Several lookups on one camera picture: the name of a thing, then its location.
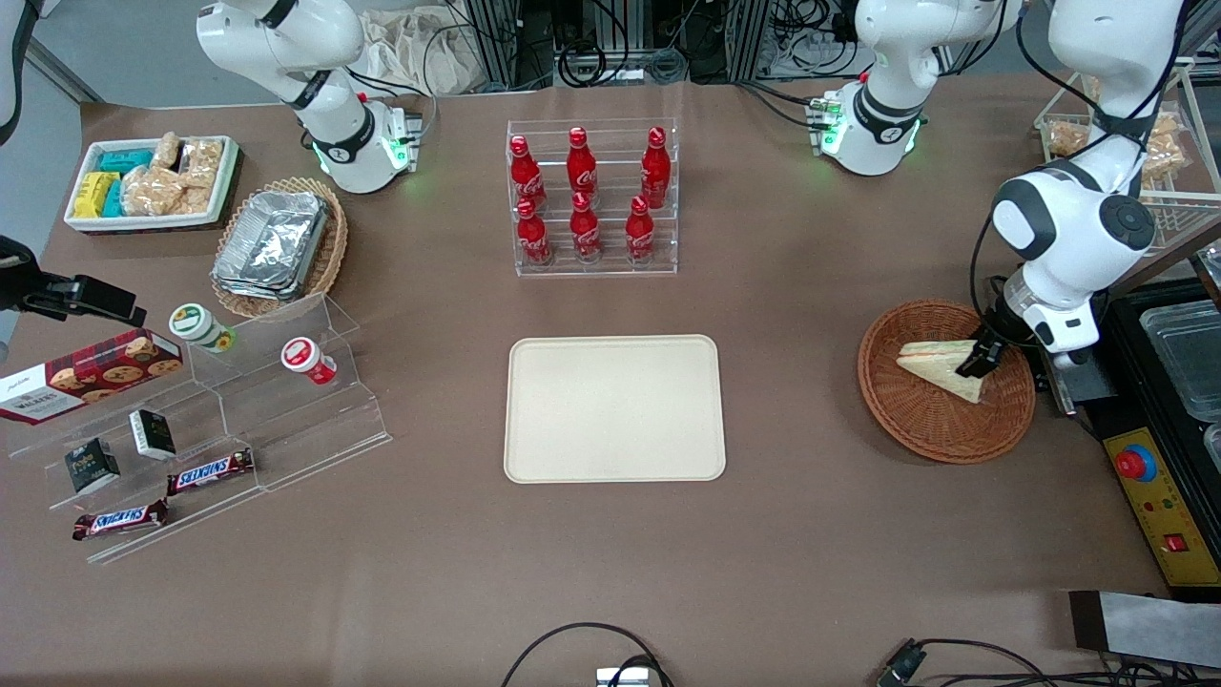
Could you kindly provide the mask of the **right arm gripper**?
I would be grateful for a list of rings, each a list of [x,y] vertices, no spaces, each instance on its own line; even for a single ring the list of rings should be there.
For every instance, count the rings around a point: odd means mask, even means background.
[[[147,321],[147,310],[136,305],[136,293],[85,275],[42,278],[31,248],[6,236],[1,236],[1,309],[59,322],[70,316],[92,316],[140,327]]]

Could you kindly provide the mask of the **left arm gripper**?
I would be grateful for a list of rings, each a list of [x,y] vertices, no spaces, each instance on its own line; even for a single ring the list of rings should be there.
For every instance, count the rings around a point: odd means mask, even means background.
[[[960,377],[984,379],[996,370],[1009,347],[1037,349],[1042,347],[1024,318],[1017,316],[1004,299],[1004,286],[989,286],[991,297],[980,301],[974,297],[974,309],[980,326],[974,331],[974,344],[956,369]]]

